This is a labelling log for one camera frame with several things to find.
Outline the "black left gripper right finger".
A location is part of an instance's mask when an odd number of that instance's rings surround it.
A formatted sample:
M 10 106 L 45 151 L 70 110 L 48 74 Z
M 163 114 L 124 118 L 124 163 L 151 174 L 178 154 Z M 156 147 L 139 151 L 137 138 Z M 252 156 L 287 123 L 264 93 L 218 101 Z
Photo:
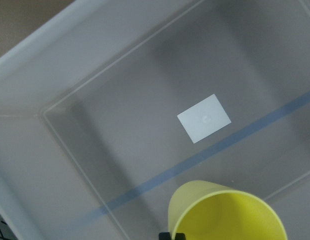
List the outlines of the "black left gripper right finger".
M 184 233 L 176 233 L 175 240 L 186 240 L 186 235 Z

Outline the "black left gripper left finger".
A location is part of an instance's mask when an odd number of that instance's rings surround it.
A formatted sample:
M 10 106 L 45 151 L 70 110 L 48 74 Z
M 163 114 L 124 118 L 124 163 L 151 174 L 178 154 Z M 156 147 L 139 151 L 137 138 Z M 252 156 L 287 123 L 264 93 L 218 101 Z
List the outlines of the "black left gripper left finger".
M 169 232 L 160 232 L 158 234 L 159 240 L 171 240 L 171 234 Z

